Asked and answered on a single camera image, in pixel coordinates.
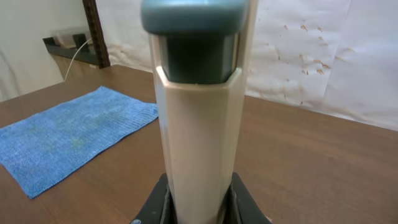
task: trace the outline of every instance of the brown tabletop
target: brown tabletop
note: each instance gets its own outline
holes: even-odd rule
[[[122,66],[0,103],[0,127],[104,85],[155,102]],[[235,171],[274,223],[398,223],[398,133],[246,97]],[[0,166],[0,223],[129,223],[165,172],[156,120],[30,200]]]

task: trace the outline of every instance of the dark wooden frame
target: dark wooden frame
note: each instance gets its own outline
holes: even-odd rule
[[[111,65],[95,0],[82,0],[99,68]]]

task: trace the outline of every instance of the wall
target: wall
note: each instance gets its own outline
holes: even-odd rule
[[[97,0],[112,64],[151,71],[140,1]],[[398,130],[398,2],[260,0],[246,94]]]
[[[42,39],[78,26],[87,26],[81,0],[1,1],[0,101],[61,82]]]

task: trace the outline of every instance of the cloth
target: cloth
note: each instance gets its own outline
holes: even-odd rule
[[[1,128],[0,163],[34,198],[157,116],[156,104],[101,86]]]

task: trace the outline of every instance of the wire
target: wire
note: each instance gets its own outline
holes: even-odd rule
[[[89,41],[91,41],[91,38],[90,38],[90,39],[88,39],[88,40],[87,40],[87,41],[86,41],[84,44],[82,44],[82,45],[79,47],[79,49],[77,49],[77,51],[76,51],[75,55],[73,56],[72,60],[70,61],[70,64],[69,64],[69,67],[68,67],[68,70],[67,70],[67,74],[65,75],[65,79],[64,79],[63,81],[66,81],[66,80],[67,80],[67,77],[68,77],[68,74],[69,74],[70,67],[72,66],[73,60],[75,59],[75,57],[76,57],[77,53],[79,53],[80,49],[81,49],[81,48],[83,48],[83,47],[84,47],[84,45],[86,45],[86,44],[87,44]]]

